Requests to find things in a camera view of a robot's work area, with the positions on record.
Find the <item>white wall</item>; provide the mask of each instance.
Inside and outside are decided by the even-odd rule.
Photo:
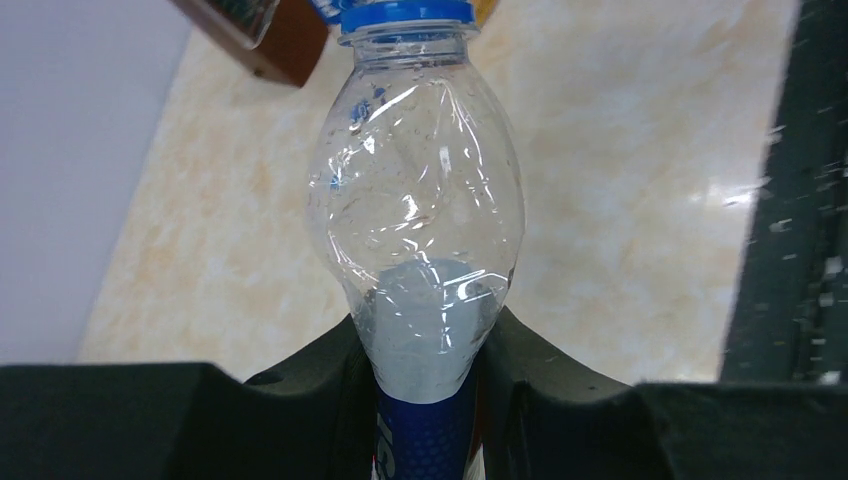
[[[76,357],[188,32],[166,0],[0,1],[0,364]]]

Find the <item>yellow object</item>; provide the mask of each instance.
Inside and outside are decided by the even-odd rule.
[[[495,10],[498,0],[471,0],[471,4],[474,5],[477,26],[482,28],[483,24],[486,23],[486,20],[489,19],[489,16]]]

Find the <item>brown object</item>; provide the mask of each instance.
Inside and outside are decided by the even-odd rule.
[[[486,20],[492,15],[492,11],[498,5],[498,0],[471,0],[474,6],[474,16],[477,18],[477,26],[483,27]]]
[[[302,87],[329,30],[310,0],[171,0],[257,77]]]

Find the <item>bottle neck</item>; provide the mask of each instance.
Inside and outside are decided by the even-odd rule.
[[[359,38],[351,39],[350,45],[353,46],[357,67],[403,68],[407,64],[450,65],[468,62],[466,34],[456,28],[430,31],[383,28],[363,32]]]

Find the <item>clear plastic bottle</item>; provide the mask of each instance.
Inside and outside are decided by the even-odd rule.
[[[309,171],[309,230],[379,385],[382,479],[463,478],[468,373],[524,235],[511,129],[468,59],[473,17],[456,0],[343,12],[355,66]]]

